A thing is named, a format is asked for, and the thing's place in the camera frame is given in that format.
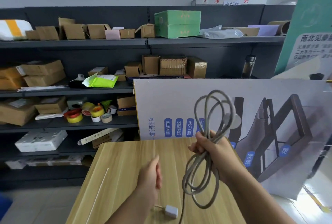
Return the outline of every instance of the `hand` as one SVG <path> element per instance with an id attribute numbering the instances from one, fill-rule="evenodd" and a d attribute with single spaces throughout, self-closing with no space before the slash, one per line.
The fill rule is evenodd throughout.
<path id="1" fill-rule="evenodd" d="M 149 207 L 157 202 L 158 190 L 162 186 L 162 175 L 159 163 L 159 155 L 141 168 L 137 179 L 136 191 L 138 191 Z"/>
<path id="2" fill-rule="evenodd" d="M 215 135 L 215 131 L 211 130 L 210 133 L 211 137 Z M 229 185 L 238 174 L 247 172 L 227 138 L 222 137 L 218 144 L 214 144 L 199 131 L 196 133 L 196 139 L 197 142 L 188 146 L 189 150 L 195 153 L 208 151 L 214 167 L 218 169 L 220 180 L 225 184 Z"/>

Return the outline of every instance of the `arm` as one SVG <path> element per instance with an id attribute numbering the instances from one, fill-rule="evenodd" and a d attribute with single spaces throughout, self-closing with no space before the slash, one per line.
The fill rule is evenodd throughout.
<path id="1" fill-rule="evenodd" d="M 220 180 L 232 192 L 247 224 L 295 224 L 292 218 L 278 205 L 274 198 L 247 171 L 235 150 L 226 138 L 218 145 L 196 133 L 197 142 L 189 146 L 193 152 L 207 150 Z"/>
<path id="2" fill-rule="evenodd" d="M 105 224 L 143 224 L 162 185 L 159 156 L 139 171 L 137 186 Z"/>

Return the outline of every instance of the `power cord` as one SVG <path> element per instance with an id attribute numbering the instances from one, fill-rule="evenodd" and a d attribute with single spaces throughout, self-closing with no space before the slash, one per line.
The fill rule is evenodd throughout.
<path id="1" fill-rule="evenodd" d="M 221 94 L 225 98 L 225 100 L 220 100 L 219 98 L 213 96 L 213 94 L 215 94 L 215 93 Z M 203 129 L 202 125 L 199 122 L 198 116 L 197 116 L 197 105 L 204 98 L 205 98 L 205 106 L 204 106 L 205 129 Z M 208 101 L 210 98 L 213 98 L 214 100 L 216 100 L 217 103 L 215 105 L 213 105 L 211 110 L 208 112 Z M 223 104 L 229 105 L 230 113 L 225 113 L 225 108 L 224 108 Z M 220 126 L 219 126 L 215 136 L 211 138 L 210 128 L 209 128 L 210 117 L 212 115 L 212 112 L 218 105 L 222 109 L 222 120 L 221 120 Z M 195 113 L 195 119 L 196 119 L 197 125 L 199 126 L 202 135 L 204 137 L 208 138 L 210 141 L 212 141 L 215 144 L 217 144 L 220 141 L 220 139 L 226 134 L 226 132 L 229 129 L 237 128 L 239 126 L 239 123 L 235 122 L 235 124 L 238 124 L 238 125 L 236 127 L 232 127 L 232 125 L 234 124 L 235 118 L 237 116 L 236 112 L 235 112 L 235 106 L 232 103 L 230 97 L 228 95 L 226 95 L 223 91 L 220 91 L 220 90 L 213 90 L 207 96 L 200 97 L 197 100 L 197 102 L 195 103 L 194 113 Z M 198 186 L 194 186 L 193 181 L 194 181 L 196 172 L 204 159 L 206 160 L 206 166 L 205 166 L 205 172 L 204 172 L 203 179 Z M 189 159 L 189 161 L 186 165 L 185 175 L 183 176 L 183 179 L 182 179 L 183 198 L 182 198 L 182 212 L 181 212 L 179 224 L 181 224 L 182 219 L 183 219 L 186 194 L 191 195 L 195 204 L 201 209 L 209 208 L 213 204 L 215 198 L 217 197 L 217 193 L 218 193 L 218 189 L 219 189 L 219 172 L 217 169 L 214 169 L 214 171 L 212 171 L 212 164 L 213 164 L 212 159 L 210 157 L 210 154 L 207 151 L 204 151 L 203 153 L 196 153 Z M 209 201 L 209 203 L 207 203 L 206 205 L 201 205 L 197 202 L 195 195 L 204 191 L 204 189 L 208 186 L 208 184 L 210 182 L 210 178 L 211 178 L 211 172 L 213 172 L 213 174 L 215 176 L 214 193 L 213 193 L 212 198 Z"/>

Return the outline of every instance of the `teal display board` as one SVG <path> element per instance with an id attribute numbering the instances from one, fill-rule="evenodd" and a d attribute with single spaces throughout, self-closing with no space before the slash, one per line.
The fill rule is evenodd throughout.
<path id="1" fill-rule="evenodd" d="M 320 73 L 332 72 L 332 0 L 298 0 L 275 74 L 320 57 Z"/>

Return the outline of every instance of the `wooden tabletop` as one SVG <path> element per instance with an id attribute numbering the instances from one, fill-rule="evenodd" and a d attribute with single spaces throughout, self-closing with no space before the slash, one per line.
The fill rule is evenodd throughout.
<path id="1" fill-rule="evenodd" d="M 163 186 L 158 205 L 172 205 L 179 209 L 178 218 L 170 220 L 161 209 L 151 210 L 145 223 L 178 223 L 182 209 L 181 182 L 185 166 L 192 153 L 188 145 L 195 138 L 146 140 L 102 144 L 93 160 L 81 190 L 69 214 L 66 224 L 104 224 L 112 213 L 134 190 L 139 169 L 156 154 L 160 155 Z M 196 175 L 199 184 L 205 164 Z M 211 179 L 197 200 L 207 203 L 214 190 Z M 222 223 L 244 224 L 243 216 L 228 187 L 220 183 L 214 204 L 206 209 L 198 208 L 190 196 L 186 196 L 183 224 Z"/>

